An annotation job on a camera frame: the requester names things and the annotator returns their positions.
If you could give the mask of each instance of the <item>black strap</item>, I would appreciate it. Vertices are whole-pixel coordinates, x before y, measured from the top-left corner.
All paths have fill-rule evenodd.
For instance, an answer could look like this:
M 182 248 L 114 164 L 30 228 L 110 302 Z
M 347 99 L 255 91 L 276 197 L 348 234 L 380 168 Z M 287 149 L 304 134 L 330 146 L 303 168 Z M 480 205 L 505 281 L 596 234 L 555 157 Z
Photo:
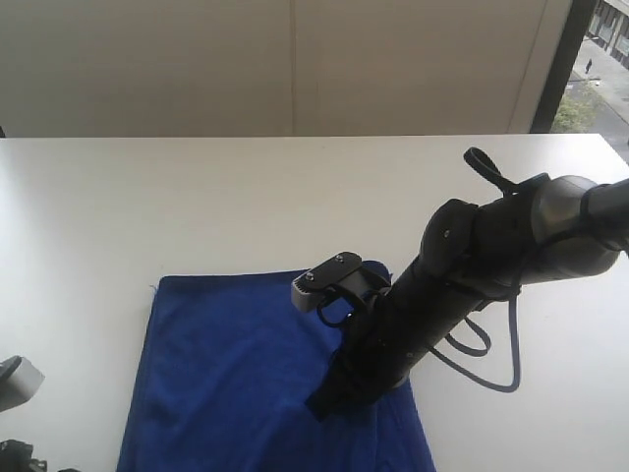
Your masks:
M 502 177 L 498 167 L 487 154 L 477 147 L 470 147 L 463 154 L 463 158 L 470 167 L 477 171 L 485 180 L 495 185 L 503 195 L 517 193 L 518 186 L 509 179 Z
M 468 356 L 472 356 L 472 357 L 486 356 L 487 353 L 489 352 L 489 349 L 491 349 L 491 338 L 489 337 L 489 334 L 487 334 L 487 332 L 484 329 L 482 329 L 480 326 L 478 326 L 476 323 L 474 323 L 472 320 L 468 318 L 465 319 L 465 323 L 481 339 L 481 341 L 485 345 L 484 349 L 477 349 L 474 347 L 467 346 L 457 341 L 454 337 L 452 337 L 451 334 L 446 334 L 445 340 L 448 341 L 448 343 L 452 347 L 454 347 L 457 351 L 461 351 L 463 354 L 467 354 Z

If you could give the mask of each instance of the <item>blue towel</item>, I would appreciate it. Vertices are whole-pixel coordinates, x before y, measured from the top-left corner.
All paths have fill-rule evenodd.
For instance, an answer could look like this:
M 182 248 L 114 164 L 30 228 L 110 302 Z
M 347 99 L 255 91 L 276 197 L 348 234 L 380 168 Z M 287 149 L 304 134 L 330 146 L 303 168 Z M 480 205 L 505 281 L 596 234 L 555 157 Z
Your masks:
M 305 407 L 340 332 L 291 305 L 300 273 L 161 279 L 119 472 L 434 470 L 408 382 L 322 423 Z

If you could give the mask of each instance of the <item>white table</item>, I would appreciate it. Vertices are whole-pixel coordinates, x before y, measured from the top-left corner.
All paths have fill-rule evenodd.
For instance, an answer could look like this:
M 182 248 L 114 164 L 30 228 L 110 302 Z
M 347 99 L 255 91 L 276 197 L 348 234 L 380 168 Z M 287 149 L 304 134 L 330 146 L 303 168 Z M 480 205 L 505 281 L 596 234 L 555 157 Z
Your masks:
M 599 136 L 0 141 L 0 357 L 26 355 L 46 375 L 0 416 L 0 438 L 34 443 L 53 470 L 113 470 L 162 275 L 293 269 L 340 250 L 399 273 L 439 205 L 498 197 L 463 162 L 471 145 L 516 181 L 629 177 Z M 626 470 L 624 259 L 524 290 L 518 392 L 431 357 L 414 370 L 440 471 Z M 505 310 L 475 316 L 495 352 L 457 359 L 508 382 Z

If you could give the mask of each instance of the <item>robotic arm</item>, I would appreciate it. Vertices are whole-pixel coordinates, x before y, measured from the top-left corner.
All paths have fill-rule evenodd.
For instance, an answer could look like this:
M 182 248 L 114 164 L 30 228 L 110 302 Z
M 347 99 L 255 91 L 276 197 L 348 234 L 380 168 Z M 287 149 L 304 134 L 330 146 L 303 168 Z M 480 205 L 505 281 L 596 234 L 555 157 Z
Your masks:
M 502 198 L 483 206 L 445 203 L 430 219 L 419 254 L 392 286 L 352 253 L 336 255 L 294 280 L 293 303 L 303 312 L 316 309 L 324 323 L 343 332 L 322 383 L 306 401 L 319 421 L 375 402 L 428 352 L 484 386 L 514 391 L 520 381 L 516 298 L 521 285 L 597 275 L 629 248 L 629 179 L 597 185 L 583 177 L 540 174 L 514 184 L 480 149 L 472 147 L 464 157 Z M 339 298 L 354 310 L 333 324 L 323 309 Z M 484 355 L 488 336 L 466 317 L 500 301 L 509 303 L 510 385 L 480 379 L 434 349 L 446 337 L 468 354 Z M 463 320 L 486 350 L 449 336 Z

